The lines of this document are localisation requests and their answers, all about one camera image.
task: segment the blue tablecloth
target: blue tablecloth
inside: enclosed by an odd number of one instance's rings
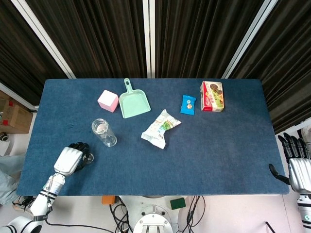
[[[17,193],[37,195],[60,152],[89,143],[94,162],[66,178],[60,195],[285,194],[289,188],[269,171],[284,171],[258,80],[223,83],[223,112],[202,112],[203,79],[131,79],[145,91],[151,111],[123,119],[99,107],[104,89],[126,92],[123,79],[47,80]],[[182,95],[197,98],[195,115],[181,114]],[[163,109],[182,123],[167,131],[164,150],[140,138]],[[92,121],[109,122],[118,142],[106,147]]]

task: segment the green object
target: green object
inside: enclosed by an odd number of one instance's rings
[[[127,92],[119,97],[123,118],[134,117],[151,110],[146,94],[142,90],[133,90],[130,80],[124,79]]]
[[[171,200],[171,208],[172,210],[186,207],[186,202],[184,198],[178,198]]]

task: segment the robotic arm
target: robotic arm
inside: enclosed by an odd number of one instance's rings
[[[278,136],[284,148],[288,163],[289,178],[280,175],[272,164],[269,169],[278,180],[290,185],[293,191],[300,194],[297,200],[301,220],[306,233],[311,233],[311,155],[306,143],[284,133]]]
[[[92,162],[92,157],[86,143],[78,142],[65,147],[54,165],[55,174],[49,177],[30,208],[34,218],[17,217],[8,225],[1,227],[0,233],[39,233],[43,221],[53,210],[52,204],[65,184],[65,178],[82,169],[86,163]]]

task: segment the dustpan handle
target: dustpan handle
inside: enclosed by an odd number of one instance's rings
[[[131,85],[130,80],[128,78],[125,78],[124,83],[125,83],[125,87],[126,87],[127,92],[132,93],[133,89],[132,89],[132,85]]]

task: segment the clear plastic cup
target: clear plastic cup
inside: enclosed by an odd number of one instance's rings
[[[113,147],[117,143],[115,134],[112,132],[108,122],[104,119],[93,121],[92,130],[106,146]]]

